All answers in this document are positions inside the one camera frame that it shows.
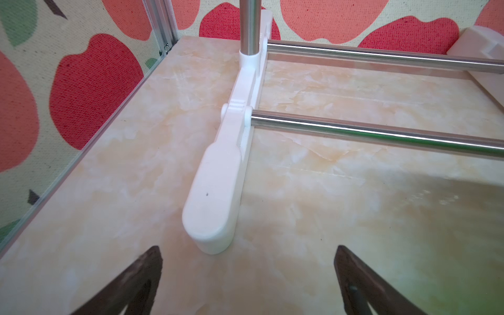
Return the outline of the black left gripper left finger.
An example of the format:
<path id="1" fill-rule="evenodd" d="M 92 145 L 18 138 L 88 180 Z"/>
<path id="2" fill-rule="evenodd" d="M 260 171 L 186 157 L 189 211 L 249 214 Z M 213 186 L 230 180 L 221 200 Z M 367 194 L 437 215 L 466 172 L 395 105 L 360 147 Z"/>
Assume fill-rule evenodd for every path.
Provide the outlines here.
<path id="1" fill-rule="evenodd" d="M 152 246 L 73 313 L 150 314 L 162 266 L 160 248 Z"/>

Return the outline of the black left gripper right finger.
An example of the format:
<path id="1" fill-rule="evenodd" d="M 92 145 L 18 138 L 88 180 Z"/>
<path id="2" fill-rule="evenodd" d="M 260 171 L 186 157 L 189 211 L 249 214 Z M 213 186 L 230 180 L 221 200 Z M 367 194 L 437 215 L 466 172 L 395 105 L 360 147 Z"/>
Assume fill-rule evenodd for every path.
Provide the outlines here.
<path id="1" fill-rule="evenodd" d="M 425 313 L 346 246 L 338 246 L 333 264 L 347 314 Z"/>

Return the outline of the steel white clothes rack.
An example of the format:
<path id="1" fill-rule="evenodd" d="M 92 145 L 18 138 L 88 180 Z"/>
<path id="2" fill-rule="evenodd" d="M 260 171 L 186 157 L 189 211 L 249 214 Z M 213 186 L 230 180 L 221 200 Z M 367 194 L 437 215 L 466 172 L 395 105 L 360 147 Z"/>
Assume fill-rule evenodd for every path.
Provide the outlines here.
<path id="1" fill-rule="evenodd" d="M 182 212 L 182 224 L 199 249 L 209 255 L 231 243 L 256 127 L 342 138 L 365 143 L 503 158 L 503 142 L 385 127 L 335 119 L 266 112 L 258 109 L 269 53 L 439 68 L 471 73 L 498 102 L 503 101 L 503 36 L 483 26 L 466 30 L 447 55 L 429 55 L 309 45 L 271 38 L 272 13 L 259 1 L 240 2 L 240 71 L 221 110 L 214 142 L 204 152 Z"/>

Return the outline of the left aluminium frame post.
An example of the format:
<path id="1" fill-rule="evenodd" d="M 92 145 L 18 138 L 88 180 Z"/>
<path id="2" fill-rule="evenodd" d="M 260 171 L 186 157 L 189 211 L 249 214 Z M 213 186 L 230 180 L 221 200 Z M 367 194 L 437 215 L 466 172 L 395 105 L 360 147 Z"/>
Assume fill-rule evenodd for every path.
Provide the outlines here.
<path id="1" fill-rule="evenodd" d="M 172 1 L 144 0 L 143 4 L 161 54 L 165 56 L 179 40 Z"/>

